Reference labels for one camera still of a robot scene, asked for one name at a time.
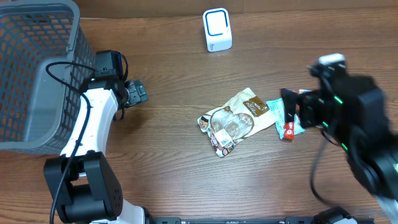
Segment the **red snack stick packet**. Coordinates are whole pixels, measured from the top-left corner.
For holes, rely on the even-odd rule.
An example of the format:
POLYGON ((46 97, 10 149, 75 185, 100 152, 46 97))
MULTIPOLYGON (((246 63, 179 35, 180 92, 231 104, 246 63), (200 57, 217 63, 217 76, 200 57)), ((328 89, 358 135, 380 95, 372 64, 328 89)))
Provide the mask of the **red snack stick packet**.
POLYGON ((284 138, 288 140, 294 139, 294 115, 289 113, 285 114, 285 131, 284 131, 284 138))

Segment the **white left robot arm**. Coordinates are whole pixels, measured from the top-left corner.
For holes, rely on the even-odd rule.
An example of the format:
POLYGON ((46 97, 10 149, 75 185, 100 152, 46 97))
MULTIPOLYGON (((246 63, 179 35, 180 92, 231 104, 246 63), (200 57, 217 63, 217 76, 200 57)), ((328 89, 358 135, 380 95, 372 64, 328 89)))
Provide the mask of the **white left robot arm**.
POLYGON ((153 223, 144 208, 123 197, 119 180, 106 160, 106 143, 117 111, 148 99, 141 80, 128 80, 128 62, 118 51, 96 53, 96 67, 79 87, 67 87, 80 97, 72 134, 59 157, 48 159, 44 176, 52 195, 49 222, 153 223))

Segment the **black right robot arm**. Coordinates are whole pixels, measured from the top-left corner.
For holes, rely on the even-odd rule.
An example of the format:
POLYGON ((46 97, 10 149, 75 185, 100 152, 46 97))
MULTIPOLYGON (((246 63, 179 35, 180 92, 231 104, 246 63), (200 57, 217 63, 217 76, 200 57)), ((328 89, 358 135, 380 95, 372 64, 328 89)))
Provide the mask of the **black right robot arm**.
POLYGON ((356 180, 397 223, 397 135, 389 128, 384 94, 369 76, 320 77, 307 93, 281 89, 286 112, 298 113, 303 128, 322 126, 343 148, 356 180))

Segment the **teal snack packet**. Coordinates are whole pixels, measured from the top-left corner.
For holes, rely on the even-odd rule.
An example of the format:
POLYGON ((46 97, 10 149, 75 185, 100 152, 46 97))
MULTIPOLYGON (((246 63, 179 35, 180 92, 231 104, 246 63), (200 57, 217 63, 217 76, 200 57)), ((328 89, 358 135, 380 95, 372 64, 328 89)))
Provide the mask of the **teal snack packet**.
MULTIPOLYGON (((276 100, 270 100, 266 102, 268 108, 275 114, 277 120, 275 122, 276 130, 278 132, 279 138, 284 138, 285 132, 285 112, 284 112, 284 103, 282 98, 276 100)), ((294 135, 298 135, 304 133, 305 130, 300 125, 300 119, 296 114, 294 116, 294 135)))

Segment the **brown cookie bag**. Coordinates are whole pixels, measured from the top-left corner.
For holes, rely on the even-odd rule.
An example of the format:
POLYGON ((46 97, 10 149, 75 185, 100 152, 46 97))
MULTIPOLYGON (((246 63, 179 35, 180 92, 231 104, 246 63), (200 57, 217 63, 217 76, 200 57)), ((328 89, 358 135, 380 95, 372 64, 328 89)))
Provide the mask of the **brown cookie bag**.
POLYGON ((227 156, 240 142, 276 121, 277 116, 250 88, 197 119, 218 157, 227 156))

